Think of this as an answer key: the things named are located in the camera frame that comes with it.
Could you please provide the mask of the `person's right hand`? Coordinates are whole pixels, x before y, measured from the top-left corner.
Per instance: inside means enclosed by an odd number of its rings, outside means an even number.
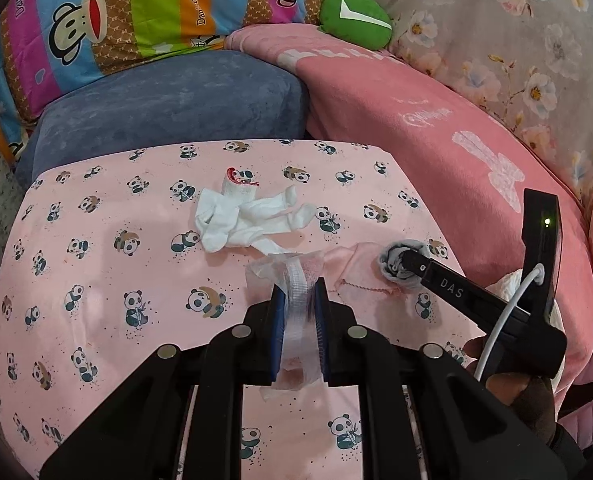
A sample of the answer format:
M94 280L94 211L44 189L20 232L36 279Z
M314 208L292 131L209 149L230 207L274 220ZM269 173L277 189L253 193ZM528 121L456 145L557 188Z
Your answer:
M555 433L555 415L549 380L501 373L489 376L485 387L540 440L551 441Z

